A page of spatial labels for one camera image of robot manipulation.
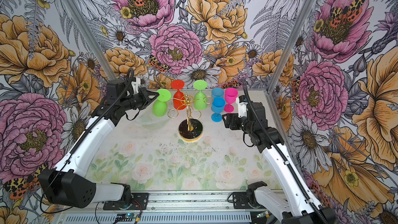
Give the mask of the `green wine glass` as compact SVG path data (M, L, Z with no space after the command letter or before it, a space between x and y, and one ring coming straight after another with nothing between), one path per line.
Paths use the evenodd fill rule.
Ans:
M163 117L167 113L167 103L172 98L172 96L170 91L167 89L159 89L157 93L159 94L159 96L153 104L152 113L156 117Z
M194 107L198 111L205 110L208 106L207 96L203 92L207 88L207 82L204 80L197 80L193 84L197 94L194 96Z

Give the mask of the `blue wine glass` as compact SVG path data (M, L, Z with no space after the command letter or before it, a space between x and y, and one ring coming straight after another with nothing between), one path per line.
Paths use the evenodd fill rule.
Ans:
M224 98L224 90L222 88L213 88L211 91L211 96L213 98Z
M224 106L226 102L223 98L221 97L215 97L213 98L211 110L213 112L211 119L214 122L220 122L222 120L222 115L221 113L224 111Z

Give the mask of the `pink wine glass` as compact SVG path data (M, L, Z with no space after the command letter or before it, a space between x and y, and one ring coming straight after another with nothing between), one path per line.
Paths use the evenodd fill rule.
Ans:
M236 98L238 97L238 91L235 88L228 88L224 92L224 100L226 105L224 106L224 111L227 113L232 113L234 111L234 106Z

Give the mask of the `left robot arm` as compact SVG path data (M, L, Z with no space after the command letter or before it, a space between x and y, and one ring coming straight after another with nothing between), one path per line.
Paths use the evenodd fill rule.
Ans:
M133 202L131 188L121 183L94 183L86 179L89 167L105 141L127 111L146 109L159 94L142 88L134 70L125 79L111 80L100 105L93 111L88 127L71 150L52 169L43 170L38 181L43 189L41 199L52 204L85 208L91 203L113 202L129 207Z

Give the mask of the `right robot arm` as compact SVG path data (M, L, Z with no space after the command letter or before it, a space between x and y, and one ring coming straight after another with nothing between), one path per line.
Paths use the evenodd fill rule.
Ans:
M222 116L224 125L250 137L252 145L271 165L285 194L282 199L262 180L251 183L246 190L250 206L266 208L282 224L335 223L334 210L314 196L291 160L283 137L268 125L263 104L251 100L247 87L243 92L237 98L238 112Z

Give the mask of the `red wine glass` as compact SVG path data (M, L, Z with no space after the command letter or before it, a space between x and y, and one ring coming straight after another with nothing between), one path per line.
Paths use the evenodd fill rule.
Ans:
M184 104L184 94L181 91L184 88L184 82L182 80L175 80L171 83L172 89L176 90L173 99L173 106L175 110L183 110L186 106Z

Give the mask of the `white vent grille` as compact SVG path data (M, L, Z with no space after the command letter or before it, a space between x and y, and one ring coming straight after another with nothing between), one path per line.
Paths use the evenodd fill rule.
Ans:
M67 214L64 224L112 224L116 213ZM140 224L248 224L252 222L247 212L181 212L181 213L143 213Z

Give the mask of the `small green circuit board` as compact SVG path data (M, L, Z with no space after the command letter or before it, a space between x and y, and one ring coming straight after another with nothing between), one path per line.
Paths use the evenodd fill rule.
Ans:
M124 213L118 214L116 216L115 222L139 222L141 219L142 213Z

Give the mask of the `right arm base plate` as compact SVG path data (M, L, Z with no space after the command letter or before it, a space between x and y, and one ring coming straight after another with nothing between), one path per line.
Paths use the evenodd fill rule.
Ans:
M276 207L275 201L266 197L265 194L255 196L245 191L232 192L227 201L233 204L234 209L271 209Z

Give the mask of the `aluminium front rail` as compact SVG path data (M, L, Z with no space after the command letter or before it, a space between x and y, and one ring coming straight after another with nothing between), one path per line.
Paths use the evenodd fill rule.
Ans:
M246 192L255 196L265 194L266 197L275 201L276 207L267 210L278 218L282 218L284 212L297 217L309 215L322 209L320 201L309 189L301 191L288 188L284 190L285 198L281 198L264 183L258 182L250 185ZM164 208L221 209L229 204L227 198L230 194L228 192L153 192L149 193L147 205L163 204ZM99 184L86 188L64 187L56 191L48 190L46 196L48 201L53 204L85 208L91 203L126 200L131 196L131 191L128 185Z

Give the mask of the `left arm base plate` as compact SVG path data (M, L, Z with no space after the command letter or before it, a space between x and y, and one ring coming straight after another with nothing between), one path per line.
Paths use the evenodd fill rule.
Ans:
M131 193L126 200L107 201L104 203L105 211L146 210L149 202L149 193Z

